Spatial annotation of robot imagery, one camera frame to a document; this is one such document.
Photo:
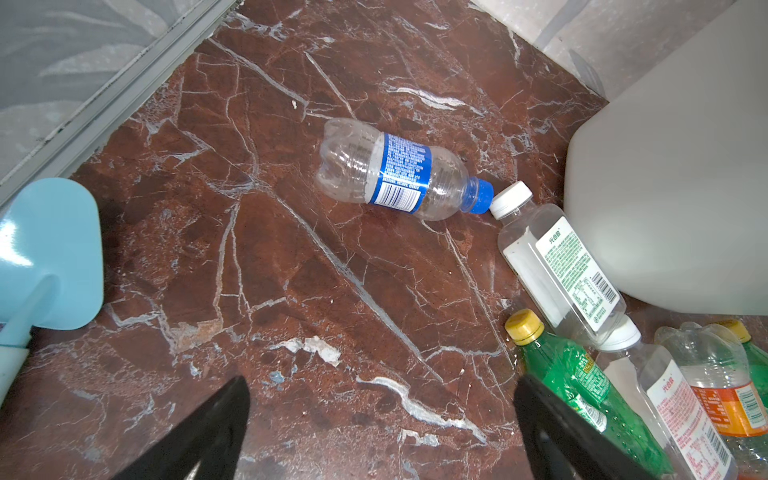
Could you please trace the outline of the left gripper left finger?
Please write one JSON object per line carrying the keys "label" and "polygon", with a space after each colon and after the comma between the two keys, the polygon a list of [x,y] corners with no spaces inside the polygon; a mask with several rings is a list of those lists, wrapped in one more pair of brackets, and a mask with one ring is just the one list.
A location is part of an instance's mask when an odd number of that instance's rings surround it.
{"label": "left gripper left finger", "polygon": [[234,478],[247,430],[250,404],[251,396],[245,378],[232,378],[115,477]]}

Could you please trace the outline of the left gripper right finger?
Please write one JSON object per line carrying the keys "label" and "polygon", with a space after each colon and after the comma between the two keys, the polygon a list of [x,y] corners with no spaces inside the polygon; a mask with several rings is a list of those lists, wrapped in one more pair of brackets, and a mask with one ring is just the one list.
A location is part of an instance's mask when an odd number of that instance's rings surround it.
{"label": "left gripper right finger", "polygon": [[652,477],[535,377],[522,376],[513,404],[534,478]]}

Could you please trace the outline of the small bottle blue label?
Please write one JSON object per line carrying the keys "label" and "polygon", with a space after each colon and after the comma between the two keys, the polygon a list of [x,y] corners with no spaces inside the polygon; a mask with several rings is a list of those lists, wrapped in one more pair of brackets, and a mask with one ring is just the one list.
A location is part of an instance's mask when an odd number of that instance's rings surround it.
{"label": "small bottle blue label", "polygon": [[451,151],[381,132],[361,121],[333,118],[324,125],[315,180],[329,197],[441,221],[462,212],[484,214],[493,186],[469,174]]}

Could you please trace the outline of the white trash bin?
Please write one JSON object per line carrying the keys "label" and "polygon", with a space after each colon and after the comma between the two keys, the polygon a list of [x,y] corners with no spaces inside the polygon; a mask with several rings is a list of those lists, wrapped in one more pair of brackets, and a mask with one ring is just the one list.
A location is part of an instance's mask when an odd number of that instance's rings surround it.
{"label": "white trash bin", "polygon": [[765,2],[734,3],[577,130],[564,209],[622,292],[766,314]]}

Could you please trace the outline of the green bottle middle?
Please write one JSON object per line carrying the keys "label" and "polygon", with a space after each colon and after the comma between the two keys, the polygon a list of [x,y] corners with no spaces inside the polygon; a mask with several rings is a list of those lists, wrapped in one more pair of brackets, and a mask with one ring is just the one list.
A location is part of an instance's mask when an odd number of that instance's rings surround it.
{"label": "green bottle middle", "polygon": [[664,449],[584,347],[546,331],[530,309],[511,315],[505,330],[528,374],[654,477],[674,474]]}

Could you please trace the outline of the clear bottle pink label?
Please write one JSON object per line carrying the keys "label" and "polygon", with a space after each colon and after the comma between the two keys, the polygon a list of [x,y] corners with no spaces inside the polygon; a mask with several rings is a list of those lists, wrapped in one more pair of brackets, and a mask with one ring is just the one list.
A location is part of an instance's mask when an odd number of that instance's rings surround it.
{"label": "clear bottle pink label", "polygon": [[667,453],[678,479],[738,477],[736,461],[666,348],[643,342],[623,315],[597,350],[597,365]]}

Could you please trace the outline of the clear bottle green label upper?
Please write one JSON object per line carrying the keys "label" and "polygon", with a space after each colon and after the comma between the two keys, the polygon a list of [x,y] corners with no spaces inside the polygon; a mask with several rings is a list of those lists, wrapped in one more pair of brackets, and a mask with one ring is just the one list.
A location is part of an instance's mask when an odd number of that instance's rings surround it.
{"label": "clear bottle green label upper", "polygon": [[555,334],[598,347],[621,324],[626,302],[555,204],[537,204],[518,181],[490,205],[503,224],[499,250]]}

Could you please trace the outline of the clear bottle orange label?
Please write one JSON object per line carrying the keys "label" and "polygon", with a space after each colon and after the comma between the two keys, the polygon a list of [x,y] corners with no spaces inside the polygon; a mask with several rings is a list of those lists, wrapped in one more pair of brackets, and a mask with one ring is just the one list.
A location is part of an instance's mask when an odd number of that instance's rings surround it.
{"label": "clear bottle orange label", "polygon": [[741,479],[767,477],[767,410],[738,337],[723,325],[656,330],[734,457]]}

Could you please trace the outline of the green bottle yellow cap right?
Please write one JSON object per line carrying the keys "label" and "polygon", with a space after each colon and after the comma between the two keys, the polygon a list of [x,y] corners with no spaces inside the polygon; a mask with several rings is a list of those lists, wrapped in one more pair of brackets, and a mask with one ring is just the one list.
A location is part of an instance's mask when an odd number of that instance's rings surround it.
{"label": "green bottle yellow cap right", "polygon": [[745,325],[736,319],[728,319],[719,322],[720,325],[727,328],[741,342],[747,356],[750,367],[751,379],[758,391],[764,406],[767,406],[768,396],[768,358],[767,353],[760,349],[752,341],[752,336]]}

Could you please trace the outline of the light blue spatula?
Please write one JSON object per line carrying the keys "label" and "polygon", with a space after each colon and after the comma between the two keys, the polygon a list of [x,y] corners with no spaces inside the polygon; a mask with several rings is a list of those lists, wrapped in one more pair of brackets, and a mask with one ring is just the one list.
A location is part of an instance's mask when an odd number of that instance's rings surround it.
{"label": "light blue spatula", "polygon": [[69,331],[104,302],[102,235],[91,193],[65,178],[24,187],[1,218],[1,396],[29,355],[34,327]]}

